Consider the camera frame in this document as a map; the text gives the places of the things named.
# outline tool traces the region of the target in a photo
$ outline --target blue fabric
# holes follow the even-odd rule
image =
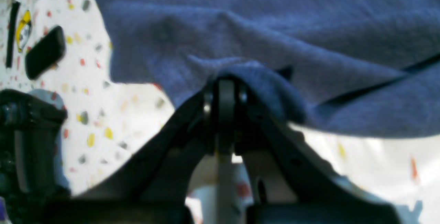
[[[96,1],[111,79],[159,83],[176,108],[210,75],[233,75],[308,127],[440,133],[440,63],[427,61],[440,54],[440,0]]]

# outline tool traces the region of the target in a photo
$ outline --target blue blanket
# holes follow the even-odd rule
[[[356,136],[440,133],[440,0],[96,0],[111,79],[178,108],[211,75],[282,119]]]

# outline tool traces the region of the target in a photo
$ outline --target blue cloth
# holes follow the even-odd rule
[[[440,0],[96,1],[111,79],[159,83],[176,108],[210,75],[233,75],[308,127],[440,133]]]

